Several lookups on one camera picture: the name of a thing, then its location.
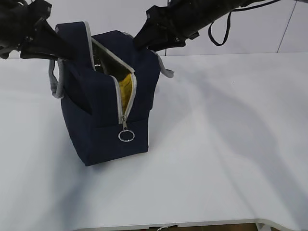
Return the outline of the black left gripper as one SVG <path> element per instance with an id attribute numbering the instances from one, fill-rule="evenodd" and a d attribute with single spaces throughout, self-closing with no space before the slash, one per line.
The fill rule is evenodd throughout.
<path id="1" fill-rule="evenodd" d="M 8 59 L 12 51 L 21 51 L 33 41 L 35 31 L 51 14 L 52 4 L 45 0 L 2 0 L 0 2 L 0 57 Z M 42 26 L 42 58 L 90 62 L 92 41 L 88 22 Z"/>

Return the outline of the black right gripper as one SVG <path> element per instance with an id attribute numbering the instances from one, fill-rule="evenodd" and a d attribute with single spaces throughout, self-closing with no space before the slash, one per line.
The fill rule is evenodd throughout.
<path id="1" fill-rule="evenodd" d="M 152 51 L 185 47 L 184 40 L 230 11 L 230 0 L 172 0 L 165 7 L 152 6 L 134 46 Z"/>

